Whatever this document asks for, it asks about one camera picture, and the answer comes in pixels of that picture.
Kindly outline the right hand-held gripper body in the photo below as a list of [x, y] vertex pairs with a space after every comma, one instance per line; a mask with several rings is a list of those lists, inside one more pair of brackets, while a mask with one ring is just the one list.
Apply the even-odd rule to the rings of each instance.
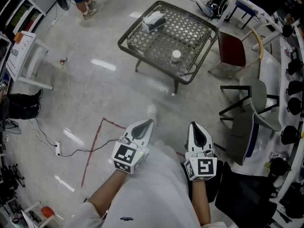
[[217, 157], [214, 149], [185, 153], [184, 166], [190, 181], [206, 181], [216, 176]]

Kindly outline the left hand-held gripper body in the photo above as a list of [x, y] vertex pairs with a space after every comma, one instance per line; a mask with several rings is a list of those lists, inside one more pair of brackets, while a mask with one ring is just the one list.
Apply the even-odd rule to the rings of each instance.
[[139, 139], [131, 133], [125, 133], [114, 145], [111, 157], [114, 167], [119, 171], [134, 174], [149, 153], [148, 143], [149, 134], [147, 133], [139, 136]]

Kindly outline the white-capped small bottle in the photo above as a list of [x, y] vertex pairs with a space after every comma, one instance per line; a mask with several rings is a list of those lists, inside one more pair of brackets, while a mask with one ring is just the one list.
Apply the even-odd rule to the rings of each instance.
[[172, 55], [171, 55], [171, 63], [172, 64], [178, 64], [181, 62], [181, 52], [179, 50], [174, 50], [172, 51]]

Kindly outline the person's right forearm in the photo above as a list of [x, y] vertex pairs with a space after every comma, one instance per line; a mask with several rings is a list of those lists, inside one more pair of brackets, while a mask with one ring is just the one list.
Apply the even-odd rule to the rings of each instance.
[[201, 226], [211, 223], [205, 181], [192, 182], [192, 205]]

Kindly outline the dark green tissue box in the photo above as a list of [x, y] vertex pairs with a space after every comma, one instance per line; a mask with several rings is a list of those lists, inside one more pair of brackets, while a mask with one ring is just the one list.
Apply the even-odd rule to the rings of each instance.
[[150, 33], [166, 23], [165, 14], [160, 11], [155, 11], [151, 15], [144, 17], [142, 27], [147, 33]]

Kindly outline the red floor tape line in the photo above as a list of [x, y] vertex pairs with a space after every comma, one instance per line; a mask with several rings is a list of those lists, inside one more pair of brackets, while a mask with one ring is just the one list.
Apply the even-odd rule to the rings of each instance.
[[103, 125], [103, 123], [108, 123], [108, 124], [111, 124], [111, 125], [113, 125], [113, 126], [115, 126], [115, 127], [117, 127], [117, 128], [120, 128], [120, 129], [126, 129], [125, 127], [123, 127], [123, 126], [121, 126], [121, 125], [119, 125], [119, 124], [116, 124], [115, 122], [113, 122], [113, 121], [110, 121], [110, 120], [108, 120], [108, 119], [106, 119], [106, 118], [102, 118], [102, 120], [101, 120], [101, 122], [100, 122], [100, 124], [99, 124], [99, 126], [98, 126], [98, 128], [97, 128], [97, 131], [96, 131], [96, 133], [95, 133], [95, 137], [94, 137], [94, 140], [93, 140], [93, 142], [92, 142], [92, 146], [91, 146], [91, 148], [90, 148], [90, 153], [89, 153], [89, 156], [88, 156], [88, 158], [87, 158], [87, 162], [86, 162], [86, 165], [85, 165], [85, 170], [84, 170], [84, 173], [83, 173], [83, 177], [82, 177], [82, 181], [81, 181], [81, 189], [83, 188], [83, 186], [84, 186], [84, 183], [85, 183], [85, 179], [86, 179], [86, 172], [87, 172], [87, 169], [88, 169], [88, 166], [89, 166], [89, 164], [90, 164], [90, 160], [91, 160], [91, 158], [92, 158], [92, 153], [93, 153], [93, 151], [95, 151], [96, 150], [96, 148], [95, 148], [95, 145], [96, 145], [96, 142], [97, 142], [97, 140], [98, 140], [98, 136], [99, 136], [99, 134], [100, 134], [100, 132], [101, 132], [101, 130], [102, 130], [102, 125]]

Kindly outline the black office chair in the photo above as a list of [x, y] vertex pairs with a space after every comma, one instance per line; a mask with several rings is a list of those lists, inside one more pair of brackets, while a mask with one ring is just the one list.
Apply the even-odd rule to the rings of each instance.
[[265, 228], [277, 208], [270, 201], [276, 194], [268, 177], [235, 173], [225, 162], [215, 206], [238, 228]]

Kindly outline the dark red wooden chair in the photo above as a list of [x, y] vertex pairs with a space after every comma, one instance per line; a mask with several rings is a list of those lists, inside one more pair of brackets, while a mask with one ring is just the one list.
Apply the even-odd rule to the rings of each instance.
[[[253, 34], [257, 40], [259, 48], [259, 56], [257, 59], [248, 63], [246, 60], [245, 48], [243, 41]], [[214, 71], [223, 71], [219, 77], [235, 78], [237, 74], [243, 69], [253, 65], [261, 64], [264, 55], [264, 46], [260, 36], [254, 29], [251, 29], [242, 39], [239, 39], [233, 35], [219, 32], [218, 33], [218, 47], [220, 61], [212, 66], [208, 73], [217, 76]]]

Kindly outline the orange round object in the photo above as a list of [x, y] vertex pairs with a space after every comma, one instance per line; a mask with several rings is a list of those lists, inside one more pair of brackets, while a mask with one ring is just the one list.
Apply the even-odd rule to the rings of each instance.
[[50, 207], [42, 207], [41, 212], [44, 215], [44, 217], [47, 219], [55, 215]]

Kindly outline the metal lattice glass table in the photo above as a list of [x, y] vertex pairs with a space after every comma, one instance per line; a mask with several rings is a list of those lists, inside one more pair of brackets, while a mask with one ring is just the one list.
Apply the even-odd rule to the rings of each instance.
[[[142, 27], [144, 17], [155, 11], [165, 14], [166, 23], [147, 33]], [[154, 2], [121, 36], [118, 47], [174, 80], [176, 94], [179, 84], [188, 85], [196, 76], [217, 39], [219, 30], [195, 14], [162, 0]], [[171, 63], [172, 51], [179, 50], [181, 62]]]

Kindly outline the row of black headsets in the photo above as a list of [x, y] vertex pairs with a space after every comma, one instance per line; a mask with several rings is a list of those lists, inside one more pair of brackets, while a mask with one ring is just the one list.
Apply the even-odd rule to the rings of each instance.
[[296, 44], [280, 38], [278, 70], [279, 113], [282, 129], [271, 139], [271, 153], [287, 162], [286, 172], [275, 180], [278, 217], [296, 227], [304, 223], [304, 39], [294, 26]]

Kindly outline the black folded stands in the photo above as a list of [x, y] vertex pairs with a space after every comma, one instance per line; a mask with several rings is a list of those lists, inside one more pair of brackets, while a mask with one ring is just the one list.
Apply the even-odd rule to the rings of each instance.
[[25, 187], [23, 177], [19, 171], [19, 165], [16, 163], [12, 166], [2, 166], [0, 168], [0, 201], [6, 202], [7, 200], [16, 197], [16, 190], [19, 186]]

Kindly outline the white side table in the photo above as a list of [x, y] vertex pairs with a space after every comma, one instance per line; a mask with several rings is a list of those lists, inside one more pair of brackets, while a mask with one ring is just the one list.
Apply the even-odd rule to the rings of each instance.
[[27, 58], [32, 48], [34, 47], [34, 44], [39, 45], [40, 48], [44, 48], [47, 52], [50, 50], [50, 48], [42, 40], [38, 39], [35, 33], [21, 31], [19, 37], [21, 39], [19, 40], [19, 42], [15, 42], [9, 53], [9, 57], [5, 65], [11, 78], [15, 82], [21, 81], [45, 89], [53, 90], [53, 86], [31, 80], [21, 75], [23, 67], [27, 61]]

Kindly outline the black backpack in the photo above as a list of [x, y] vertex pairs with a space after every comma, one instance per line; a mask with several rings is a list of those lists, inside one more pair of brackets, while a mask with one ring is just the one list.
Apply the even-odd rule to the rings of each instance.
[[200, 10], [210, 19], [220, 19], [228, 7], [228, 0], [196, 0]]

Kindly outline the blue stool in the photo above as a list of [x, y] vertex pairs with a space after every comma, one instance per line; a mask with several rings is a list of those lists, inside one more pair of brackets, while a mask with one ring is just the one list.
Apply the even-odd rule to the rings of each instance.
[[235, 5], [236, 5], [236, 9], [237, 8], [239, 8], [239, 9], [241, 9], [241, 10], [243, 10], [245, 13], [244, 13], [244, 15], [241, 17], [242, 19], [246, 16], [246, 15], [249, 15], [250, 16], [250, 18], [247, 20], [247, 22], [243, 25], [243, 27], [241, 28], [241, 29], [243, 29], [248, 23], [249, 23], [249, 21], [253, 18], [253, 17], [255, 17], [256, 16], [256, 12], [253, 10], [253, 9], [251, 9], [250, 7], [248, 7], [247, 5], [245, 5], [245, 4], [243, 4], [243, 3], [241, 3], [240, 1], [236, 1], [236, 3], [235, 3]]

